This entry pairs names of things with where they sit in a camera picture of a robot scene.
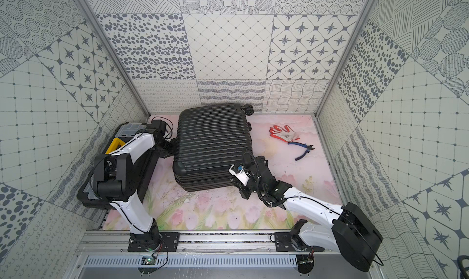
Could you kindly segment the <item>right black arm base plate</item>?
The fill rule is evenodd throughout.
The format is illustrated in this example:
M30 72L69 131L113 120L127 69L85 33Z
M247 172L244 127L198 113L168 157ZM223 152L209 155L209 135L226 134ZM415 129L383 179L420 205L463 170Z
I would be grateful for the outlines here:
M269 236L271 242L274 243L277 252L324 252L325 248L318 246L307 246L300 242L299 238L292 238L289 232L274 232Z

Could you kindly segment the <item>black hard-shell suitcase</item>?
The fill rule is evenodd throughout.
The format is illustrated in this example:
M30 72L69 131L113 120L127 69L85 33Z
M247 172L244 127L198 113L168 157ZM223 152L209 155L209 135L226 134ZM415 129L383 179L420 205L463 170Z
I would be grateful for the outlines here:
M252 151L250 104L222 103L184 110L178 119L175 181L187 192L233 185L229 169Z

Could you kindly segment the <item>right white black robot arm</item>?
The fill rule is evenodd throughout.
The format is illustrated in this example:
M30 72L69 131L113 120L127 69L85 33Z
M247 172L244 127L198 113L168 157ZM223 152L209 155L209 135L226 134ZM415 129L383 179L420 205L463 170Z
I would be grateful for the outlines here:
M255 193L268 208L281 208L303 216L289 233L292 247L313 251L322 247L338 252L354 268L367 272L373 263L382 266L378 255L383 237L366 214L354 203L332 204L301 192L278 180L266 162L232 165L229 172L243 198Z

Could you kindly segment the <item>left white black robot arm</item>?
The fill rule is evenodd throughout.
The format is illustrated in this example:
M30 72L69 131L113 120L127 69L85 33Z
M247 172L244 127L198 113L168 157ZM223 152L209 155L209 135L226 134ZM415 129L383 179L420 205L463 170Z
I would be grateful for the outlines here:
M161 250L163 238L156 220L144 209L138 195L147 161L172 154L173 143L164 128L141 129L130 140L113 138L106 153L95 158L90 173L94 196L109 203L125 218L130 227L130 242L146 251Z

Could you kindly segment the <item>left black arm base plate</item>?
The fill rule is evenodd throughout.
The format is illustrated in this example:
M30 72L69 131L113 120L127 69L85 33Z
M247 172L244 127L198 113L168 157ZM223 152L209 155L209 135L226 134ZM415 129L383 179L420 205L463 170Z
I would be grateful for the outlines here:
M128 252L155 252L162 247L163 252L176 252L179 243L179 232L130 233Z

